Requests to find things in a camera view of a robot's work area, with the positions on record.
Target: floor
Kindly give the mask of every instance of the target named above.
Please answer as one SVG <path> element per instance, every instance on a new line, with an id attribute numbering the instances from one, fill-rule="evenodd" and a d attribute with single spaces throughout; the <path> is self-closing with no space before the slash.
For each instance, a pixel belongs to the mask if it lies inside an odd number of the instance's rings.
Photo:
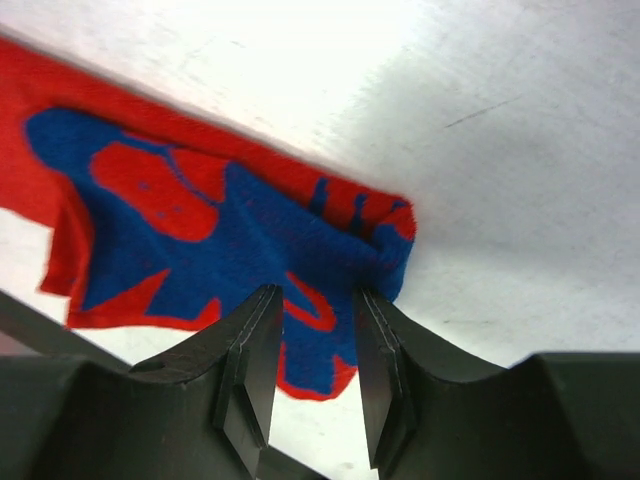
<path id="1" fill-rule="evenodd" d="M 510 365 L 640 349 L 634 0 L 0 0 L 0 28 L 178 108 L 400 192 L 420 232 L 397 305 Z M 0 288 L 35 292 L 49 232 L 0 212 Z M 186 334 L 84 335 L 135 361 Z M 272 443 L 374 479 L 358 383 L 278 394 Z"/>

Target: patterned fabric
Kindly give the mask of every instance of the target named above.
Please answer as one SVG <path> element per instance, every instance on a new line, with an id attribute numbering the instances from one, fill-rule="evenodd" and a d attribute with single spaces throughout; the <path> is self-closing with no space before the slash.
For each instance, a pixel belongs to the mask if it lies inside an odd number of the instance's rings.
<path id="1" fill-rule="evenodd" d="M 409 203 L 0 40 L 0 206 L 52 225 L 42 289 L 75 328 L 199 330 L 282 285 L 278 385 L 337 396 L 356 370 L 351 292 L 394 299 Z"/>

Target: towel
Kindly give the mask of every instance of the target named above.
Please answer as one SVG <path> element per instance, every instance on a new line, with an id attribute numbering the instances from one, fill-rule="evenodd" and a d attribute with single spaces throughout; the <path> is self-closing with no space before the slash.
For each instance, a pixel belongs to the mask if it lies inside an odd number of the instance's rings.
<path id="1" fill-rule="evenodd" d="M 351 293 L 393 300 L 410 203 L 0 39 L 0 206 L 53 227 L 41 289 L 70 328 L 198 331 L 282 285 L 278 386 L 335 398 Z"/>

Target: scratch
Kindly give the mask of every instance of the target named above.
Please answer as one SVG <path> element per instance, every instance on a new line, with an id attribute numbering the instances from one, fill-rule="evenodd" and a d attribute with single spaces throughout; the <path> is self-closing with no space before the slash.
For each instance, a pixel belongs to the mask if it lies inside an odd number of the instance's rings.
<path id="1" fill-rule="evenodd" d="M 478 110 L 477 112 L 474 112 L 470 115 L 467 115 L 466 117 L 462 117 L 459 120 L 456 120 L 453 123 L 450 123 L 449 125 L 445 126 L 444 128 L 450 128 L 450 127 L 454 127 L 462 122 L 466 122 L 467 120 L 471 120 L 472 118 L 476 118 L 479 117 L 480 115 L 484 115 L 485 113 L 489 113 L 492 110 L 495 110 L 496 108 L 500 108 L 503 107 L 505 105 L 509 105 L 510 103 L 515 102 L 516 100 L 519 100 L 520 98 L 522 98 L 522 95 L 517 96 L 516 98 L 512 98 L 511 100 L 505 100 L 504 102 L 500 102 L 497 105 L 493 105 L 491 107 L 487 107 L 487 108 L 483 108 L 482 110 Z"/>

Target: cloth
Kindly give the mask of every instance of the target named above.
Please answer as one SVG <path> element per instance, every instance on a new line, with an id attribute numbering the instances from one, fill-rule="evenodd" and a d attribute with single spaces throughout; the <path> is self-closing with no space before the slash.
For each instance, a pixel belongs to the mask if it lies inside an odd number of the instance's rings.
<path id="1" fill-rule="evenodd" d="M 54 227 L 41 289 L 70 297 L 69 327 L 200 330 L 276 283 L 278 386 L 344 390 L 351 293 L 399 293 L 407 200 L 2 39 L 0 64 L 0 206 Z"/>

